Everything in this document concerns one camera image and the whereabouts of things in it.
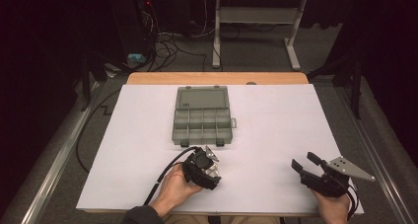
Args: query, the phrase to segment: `black cable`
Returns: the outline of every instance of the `black cable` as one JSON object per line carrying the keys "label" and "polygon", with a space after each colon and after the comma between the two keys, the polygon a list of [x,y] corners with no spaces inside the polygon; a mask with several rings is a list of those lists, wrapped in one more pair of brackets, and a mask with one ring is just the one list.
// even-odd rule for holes
{"label": "black cable", "polygon": [[219,55],[218,51],[215,48],[215,45],[212,46],[213,51],[215,51],[216,55],[219,57],[219,66],[221,67],[221,72],[224,72],[224,64],[222,63],[221,55]]}
{"label": "black cable", "polygon": [[148,203],[150,203],[151,198],[153,198],[154,193],[156,192],[158,186],[160,185],[161,181],[163,180],[164,176],[166,175],[166,172],[175,165],[175,162],[178,160],[178,158],[180,158],[182,155],[184,155],[186,152],[190,151],[190,150],[196,150],[198,147],[189,147],[187,149],[185,149],[184,151],[182,151],[180,154],[178,154],[167,166],[166,168],[163,170],[163,172],[160,174],[160,176],[158,177],[157,181],[154,183],[153,188],[150,191],[150,194],[148,194],[147,199],[144,202],[144,205],[148,205]]}
{"label": "black cable", "polygon": [[202,71],[205,71],[205,61],[206,61],[206,57],[208,56],[207,54],[204,53],[191,53],[188,51],[185,51],[183,49],[181,49],[180,47],[178,47],[178,45],[175,43],[175,39],[174,39],[174,35],[173,35],[173,44],[174,46],[177,48],[178,51],[186,53],[186,54],[190,54],[190,55],[196,55],[196,56],[203,56],[203,62],[202,62]]}
{"label": "black cable", "polygon": [[[163,45],[165,46],[165,48],[159,48],[159,49],[156,51],[156,52],[157,52],[157,56],[158,56],[159,58],[164,58],[164,59],[169,58],[169,57],[172,55],[171,50],[172,50],[174,53],[177,53],[177,50],[174,50],[174,49],[172,49],[172,48],[169,48],[169,46],[167,45],[167,43],[170,43],[170,42],[169,42],[169,41],[161,41],[161,42],[160,42],[160,44],[163,44]],[[166,50],[167,50],[167,55],[168,55],[168,56],[161,56],[161,55],[158,55],[158,52],[163,51],[164,49],[166,49]]]}
{"label": "black cable", "polygon": [[148,70],[147,70],[147,72],[150,72],[151,71],[151,69],[153,68],[153,66],[154,66],[154,63],[156,63],[156,60],[157,60],[157,50],[156,50],[156,45],[155,45],[155,43],[153,43],[153,49],[154,49],[154,58],[153,58],[153,61],[151,62],[151,64],[150,64],[150,66],[148,67]]}
{"label": "black cable", "polygon": [[[169,55],[167,56],[167,57],[165,57],[165,60],[164,60],[164,62],[163,62],[163,64],[162,65],[158,65],[158,63],[156,62],[156,64],[157,64],[157,68],[155,68],[154,70],[152,70],[152,72],[155,72],[155,71],[158,71],[158,70],[161,70],[162,68],[165,68],[165,67],[167,67],[167,66],[169,66],[170,64],[172,64],[174,61],[175,61],[175,59],[176,59],[176,54],[177,54],[177,50],[174,50],[174,49],[172,49],[172,48],[169,48],[168,46],[167,46],[167,44],[165,43],[165,42],[160,42],[161,44],[163,44],[165,47],[166,47],[166,50],[168,51],[168,53],[169,53]],[[166,64],[166,62],[169,60],[169,58],[170,57],[174,57],[173,58],[173,60],[172,61],[170,61],[169,63],[167,63]]]}
{"label": "black cable", "polygon": [[[163,42],[159,42],[159,44],[163,44],[166,47],[167,52],[170,54],[170,50],[167,47],[167,45]],[[151,72],[151,69],[153,68],[154,64],[156,64],[158,67],[160,67],[160,65],[157,62],[157,58],[163,58],[162,56],[160,56],[158,53],[161,51],[162,49],[156,49],[156,59],[154,60],[154,62],[150,65],[150,67],[148,68],[147,72]]]}
{"label": "black cable", "polygon": [[[341,186],[342,188],[344,188],[345,189],[345,186],[339,181],[339,180],[337,180],[336,178],[334,178],[334,177],[330,177],[333,181],[335,181],[339,186]],[[347,195],[348,195],[348,197],[350,198],[350,200],[351,200],[351,208],[350,208],[350,210],[348,211],[348,215],[347,215],[347,221],[349,221],[350,220],[350,218],[354,215],[354,212],[356,212],[356,210],[357,210],[357,207],[358,207],[358,205],[359,205],[359,203],[358,203],[358,201],[356,202],[356,200],[354,200],[354,197],[353,197],[353,194],[351,194],[351,192],[347,189],[346,190],[346,193],[347,193]]]}
{"label": "black cable", "polygon": [[89,124],[90,119],[93,117],[93,115],[95,114],[95,112],[98,110],[98,108],[102,107],[102,104],[107,101],[111,96],[115,95],[116,93],[120,92],[120,89],[111,93],[110,95],[108,95],[106,98],[104,98],[99,104],[98,106],[92,111],[92,113],[89,115],[89,117],[87,118],[86,122],[83,124],[82,129],[80,130],[80,134],[77,137],[77,142],[76,142],[76,157],[77,157],[77,161],[79,162],[81,168],[88,174],[90,172],[89,169],[86,168],[86,166],[83,164],[83,162],[81,161],[80,158],[80,152],[79,152],[79,144],[80,144],[80,139],[84,133],[84,131],[86,130],[87,124]]}

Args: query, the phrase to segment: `wooden table edge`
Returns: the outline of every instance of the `wooden table edge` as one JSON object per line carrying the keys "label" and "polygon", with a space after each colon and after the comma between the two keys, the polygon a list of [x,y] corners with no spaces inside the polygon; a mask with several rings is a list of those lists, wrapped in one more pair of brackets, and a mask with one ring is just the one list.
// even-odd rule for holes
{"label": "wooden table edge", "polygon": [[301,72],[135,72],[127,85],[309,84]]}

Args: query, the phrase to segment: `hand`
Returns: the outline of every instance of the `hand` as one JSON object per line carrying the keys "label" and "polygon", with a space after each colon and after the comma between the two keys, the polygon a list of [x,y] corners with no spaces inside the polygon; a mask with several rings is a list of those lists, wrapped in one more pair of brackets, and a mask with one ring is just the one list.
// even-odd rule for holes
{"label": "hand", "polygon": [[203,190],[203,187],[190,185],[185,181],[181,164],[174,165],[164,177],[160,194],[151,203],[158,215],[163,217],[173,208],[182,205],[190,196]]}
{"label": "hand", "polygon": [[350,198],[346,194],[340,197],[326,197],[312,189],[311,192],[317,200],[319,214],[326,224],[347,223]]}

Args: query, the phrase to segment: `person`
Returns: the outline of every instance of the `person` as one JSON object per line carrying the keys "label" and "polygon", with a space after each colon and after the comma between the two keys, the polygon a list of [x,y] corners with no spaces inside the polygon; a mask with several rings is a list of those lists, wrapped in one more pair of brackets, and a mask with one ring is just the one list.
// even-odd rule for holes
{"label": "person", "polygon": [[[187,199],[197,192],[203,190],[203,187],[191,185],[185,181],[184,173],[181,164],[173,166],[173,168],[166,174],[162,182],[160,193],[158,197],[151,202],[150,205],[136,206],[126,211],[122,224],[163,224],[171,217],[168,216],[170,211],[182,205]],[[325,197],[320,193],[312,190],[313,196],[318,202],[318,210],[322,220],[326,224],[342,224],[347,223],[348,209],[350,207],[350,199],[347,195],[342,195],[338,198]],[[204,216],[185,216],[173,215],[177,218],[191,218],[189,223],[208,223]],[[229,218],[228,223],[251,223],[247,220],[248,217]],[[171,223],[187,223],[180,219],[172,220]],[[253,221],[252,223],[274,223],[270,222],[272,218],[267,218],[267,221]]]}

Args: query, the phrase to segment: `white tabletop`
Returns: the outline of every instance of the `white tabletop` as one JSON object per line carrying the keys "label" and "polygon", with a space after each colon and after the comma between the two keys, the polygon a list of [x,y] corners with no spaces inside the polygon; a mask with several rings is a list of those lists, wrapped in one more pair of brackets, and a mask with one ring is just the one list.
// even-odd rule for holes
{"label": "white tabletop", "polygon": [[[172,142],[180,86],[123,86],[78,209],[117,211],[143,204],[165,166],[183,150]],[[317,215],[313,195],[291,168],[296,159],[321,175],[307,153],[327,161],[340,156],[314,86],[227,87],[238,127],[231,144],[210,146],[220,159],[222,179],[214,190],[201,191],[173,212]],[[357,213],[363,213],[361,205]]]}

